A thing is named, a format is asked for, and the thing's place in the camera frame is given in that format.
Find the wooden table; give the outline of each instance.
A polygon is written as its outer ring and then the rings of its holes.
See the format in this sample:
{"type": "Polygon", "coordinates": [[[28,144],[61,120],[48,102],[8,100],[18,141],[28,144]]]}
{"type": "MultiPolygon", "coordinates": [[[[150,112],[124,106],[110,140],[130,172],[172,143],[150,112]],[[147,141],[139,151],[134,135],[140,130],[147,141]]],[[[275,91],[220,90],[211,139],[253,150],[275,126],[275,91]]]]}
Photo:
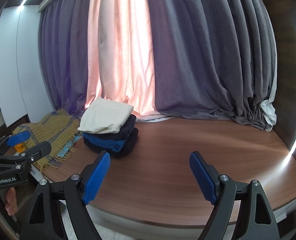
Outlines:
{"type": "MultiPolygon", "coordinates": [[[[110,169],[91,205],[131,220],[160,226],[203,227],[213,206],[207,202],[189,168],[198,150],[207,163],[235,181],[258,179],[273,209],[296,198],[296,161],[273,132],[233,121],[169,119],[137,123],[133,152],[111,160],[110,169]]],[[[52,181],[66,180],[92,163],[97,154],[77,141],[76,151],[58,168],[47,168],[52,181]]],[[[231,221],[236,221],[237,210],[231,221]]]]}

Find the silver bolt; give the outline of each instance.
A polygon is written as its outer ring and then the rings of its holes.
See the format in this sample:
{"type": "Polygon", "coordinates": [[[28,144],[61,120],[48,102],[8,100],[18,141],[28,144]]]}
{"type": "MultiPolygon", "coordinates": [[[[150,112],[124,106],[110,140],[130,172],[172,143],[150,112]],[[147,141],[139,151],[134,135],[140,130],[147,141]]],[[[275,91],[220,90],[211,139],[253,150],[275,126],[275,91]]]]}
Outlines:
{"type": "Polygon", "coordinates": [[[79,174],[73,174],[72,176],[71,176],[71,179],[72,180],[78,180],[80,178],[80,175],[79,174]]]}
{"type": "Polygon", "coordinates": [[[46,185],[46,183],[47,183],[47,180],[46,179],[42,179],[42,180],[40,180],[40,185],[46,185]]]}
{"type": "Polygon", "coordinates": [[[221,175],[220,179],[223,181],[227,181],[227,180],[229,180],[229,177],[227,175],[221,175]]]}
{"type": "Polygon", "coordinates": [[[260,185],[259,181],[256,180],[256,179],[253,180],[253,184],[254,184],[255,186],[259,186],[259,185],[260,185]]]}

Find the human hand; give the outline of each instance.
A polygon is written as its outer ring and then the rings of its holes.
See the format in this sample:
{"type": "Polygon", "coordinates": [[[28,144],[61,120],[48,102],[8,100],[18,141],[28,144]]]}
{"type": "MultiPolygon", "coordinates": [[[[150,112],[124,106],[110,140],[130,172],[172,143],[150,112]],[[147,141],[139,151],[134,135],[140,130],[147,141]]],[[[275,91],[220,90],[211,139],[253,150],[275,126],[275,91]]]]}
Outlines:
{"type": "Polygon", "coordinates": [[[8,212],[9,216],[14,215],[18,211],[18,206],[16,205],[16,197],[15,197],[15,189],[14,187],[10,188],[6,192],[6,204],[5,204],[6,211],[8,212]]]}

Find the cream folded shirt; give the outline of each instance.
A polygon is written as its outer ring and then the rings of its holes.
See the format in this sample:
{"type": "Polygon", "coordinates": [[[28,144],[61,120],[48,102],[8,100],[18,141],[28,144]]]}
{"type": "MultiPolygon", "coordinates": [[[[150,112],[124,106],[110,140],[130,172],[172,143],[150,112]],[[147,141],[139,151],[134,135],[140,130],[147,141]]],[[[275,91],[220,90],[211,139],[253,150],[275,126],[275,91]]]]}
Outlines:
{"type": "Polygon", "coordinates": [[[88,133],[118,133],[124,125],[133,106],[97,98],[84,112],[79,131],[88,133]]]}

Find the blue rubber grip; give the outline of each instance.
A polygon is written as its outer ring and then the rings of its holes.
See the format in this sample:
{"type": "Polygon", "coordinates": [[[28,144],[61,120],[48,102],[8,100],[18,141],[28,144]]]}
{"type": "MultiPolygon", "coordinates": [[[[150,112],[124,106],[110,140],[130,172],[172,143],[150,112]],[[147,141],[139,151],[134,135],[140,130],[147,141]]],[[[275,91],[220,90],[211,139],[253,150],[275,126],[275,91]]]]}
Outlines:
{"type": "Polygon", "coordinates": [[[210,179],[205,168],[198,160],[195,153],[191,153],[189,158],[190,169],[195,176],[195,179],[201,189],[205,199],[210,201],[212,205],[216,205],[218,198],[216,196],[216,186],[210,179]]]}
{"type": "Polygon", "coordinates": [[[23,131],[21,133],[18,133],[16,135],[12,135],[6,144],[10,147],[13,147],[14,145],[17,145],[19,143],[22,143],[30,138],[30,133],[28,131],[23,131]]]}
{"type": "Polygon", "coordinates": [[[109,167],[110,154],[106,152],[85,184],[84,195],[82,198],[82,201],[85,205],[88,205],[89,202],[91,200],[94,200],[94,198],[96,197],[109,167]]]}

